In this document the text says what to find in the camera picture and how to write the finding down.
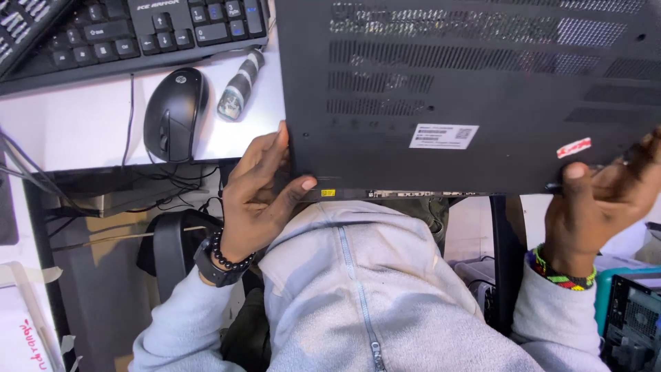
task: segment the screwdriver handle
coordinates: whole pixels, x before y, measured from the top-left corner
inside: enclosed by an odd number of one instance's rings
[[[229,81],[218,101],[218,113],[229,120],[237,120],[250,98],[259,69],[264,66],[264,54],[251,50],[239,67],[239,72]]]

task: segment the black watch strap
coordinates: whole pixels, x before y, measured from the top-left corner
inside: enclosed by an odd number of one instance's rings
[[[211,261],[212,252],[213,236],[210,236],[200,243],[200,247],[198,247],[198,251],[195,253],[195,264],[198,266],[200,274],[208,281],[214,283],[218,288],[238,282],[250,266],[248,264],[240,270],[221,270]]]

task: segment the black mouse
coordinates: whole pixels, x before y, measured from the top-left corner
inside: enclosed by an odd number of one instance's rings
[[[202,73],[180,68],[156,87],[145,113],[144,139],[147,151],[166,162],[193,160],[196,128],[209,101],[209,87]]]

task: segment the black beaded bracelet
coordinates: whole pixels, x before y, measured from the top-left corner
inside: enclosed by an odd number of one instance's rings
[[[224,265],[226,269],[232,271],[244,271],[246,268],[248,268],[248,266],[250,266],[250,264],[253,262],[254,253],[251,253],[241,262],[238,263],[230,262],[223,257],[222,253],[220,253],[220,236],[221,236],[221,232],[217,231],[214,232],[211,239],[211,243],[213,247],[212,252],[214,253],[214,257],[218,260],[218,262],[220,262],[221,265]]]

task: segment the hand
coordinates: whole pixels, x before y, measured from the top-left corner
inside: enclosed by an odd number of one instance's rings
[[[255,138],[239,164],[229,174],[223,190],[225,228],[220,252],[239,262],[268,246],[282,232],[293,208],[317,180],[302,176],[290,182],[279,195],[273,192],[274,174],[289,166],[289,134],[284,121],[277,133]]]
[[[572,163],[563,172],[563,195],[546,212],[541,257],[573,277],[592,273],[606,242],[649,213],[661,191],[661,126],[634,147],[631,162],[615,160],[599,172]]]

